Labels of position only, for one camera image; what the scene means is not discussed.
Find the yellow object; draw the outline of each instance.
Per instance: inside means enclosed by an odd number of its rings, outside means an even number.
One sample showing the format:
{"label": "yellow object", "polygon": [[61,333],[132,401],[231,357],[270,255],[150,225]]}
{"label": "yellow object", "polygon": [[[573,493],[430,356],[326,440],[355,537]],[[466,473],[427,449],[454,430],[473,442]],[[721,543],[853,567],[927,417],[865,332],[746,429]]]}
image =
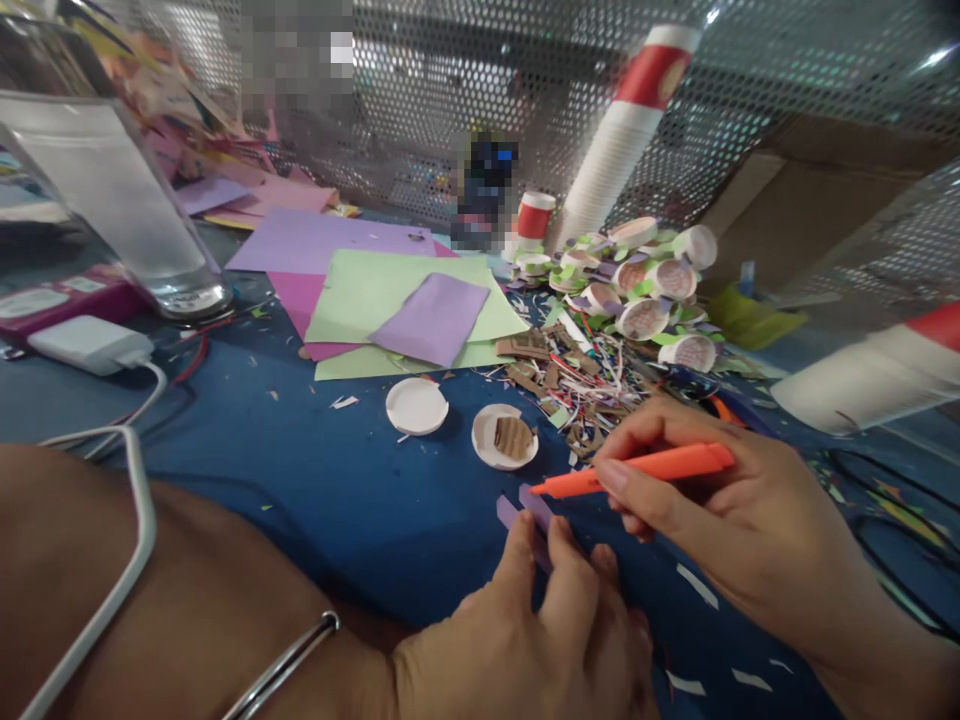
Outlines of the yellow object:
{"label": "yellow object", "polygon": [[744,297],[736,284],[710,301],[707,314],[727,340],[744,350],[762,350],[807,321],[806,313],[780,312],[771,303]]}

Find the fingernail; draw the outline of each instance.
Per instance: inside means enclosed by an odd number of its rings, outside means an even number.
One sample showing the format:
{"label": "fingernail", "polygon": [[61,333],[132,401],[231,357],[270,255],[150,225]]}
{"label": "fingernail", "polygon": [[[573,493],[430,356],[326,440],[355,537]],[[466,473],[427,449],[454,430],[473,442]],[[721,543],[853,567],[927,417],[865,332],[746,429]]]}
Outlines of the fingernail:
{"label": "fingernail", "polygon": [[629,468],[619,460],[605,460],[597,465],[597,479],[607,492],[618,500],[627,488]]}

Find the left hand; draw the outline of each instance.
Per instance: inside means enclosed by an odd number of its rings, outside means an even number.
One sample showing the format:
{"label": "left hand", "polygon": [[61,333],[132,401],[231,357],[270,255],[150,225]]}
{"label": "left hand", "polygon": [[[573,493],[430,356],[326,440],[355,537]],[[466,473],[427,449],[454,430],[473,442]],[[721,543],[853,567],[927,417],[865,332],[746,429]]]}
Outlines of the left hand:
{"label": "left hand", "polygon": [[587,561],[555,518],[534,613],[534,532],[522,512],[493,580],[394,651],[400,720],[624,720],[652,704],[646,618],[624,604],[613,550]]}

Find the paper strip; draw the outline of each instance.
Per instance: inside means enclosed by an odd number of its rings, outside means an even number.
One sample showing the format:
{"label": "paper strip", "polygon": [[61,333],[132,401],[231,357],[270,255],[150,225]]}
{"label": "paper strip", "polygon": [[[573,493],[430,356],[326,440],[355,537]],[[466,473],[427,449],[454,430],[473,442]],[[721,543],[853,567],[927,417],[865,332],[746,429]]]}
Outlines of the paper strip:
{"label": "paper strip", "polygon": [[680,576],[683,577],[688,583],[693,586],[693,589],[700,593],[700,597],[704,599],[707,605],[712,605],[714,610],[720,609],[720,602],[717,600],[717,596],[704,585],[703,581],[690,572],[680,563],[677,563],[677,572],[680,573]]}
{"label": "paper strip", "polygon": [[767,684],[767,681],[762,677],[756,675],[751,675],[750,673],[741,672],[730,668],[733,671],[733,677],[738,683],[743,683],[744,685],[752,685],[753,687],[760,688],[761,690],[766,690],[767,692],[773,692],[773,688]]}
{"label": "paper strip", "polygon": [[683,678],[678,678],[669,670],[664,672],[667,673],[667,678],[670,680],[670,684],[673,685],[677,690],[689,693],[690,695],[706,696],[707,691],[703,689],[702,683],[699,683],[696,680],[684,680]]}

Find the hand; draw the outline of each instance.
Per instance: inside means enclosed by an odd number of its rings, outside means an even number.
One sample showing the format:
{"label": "hand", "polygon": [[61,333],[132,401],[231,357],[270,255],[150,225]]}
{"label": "hand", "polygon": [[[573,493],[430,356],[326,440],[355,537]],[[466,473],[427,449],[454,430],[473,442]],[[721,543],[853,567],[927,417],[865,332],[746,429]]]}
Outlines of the hand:
{"label": "hand", "polygon": [[[722,443],[736,465],[671,484],[619,462],[696,442]],[[848,717],[955,717],[956,648],[884,594],[789,446],[654,398],[610,434],[596,466],[627,532],[676,543],[733,605],[807,659]]]}
{"label": "hand", "polygon": [[613,551],[598,545],[588,562],[555,518],[534,613],[534,532],[520,513],[493,580],[394,651],[399,720],[623,720],[652,702],[646,619],[624,605]]}

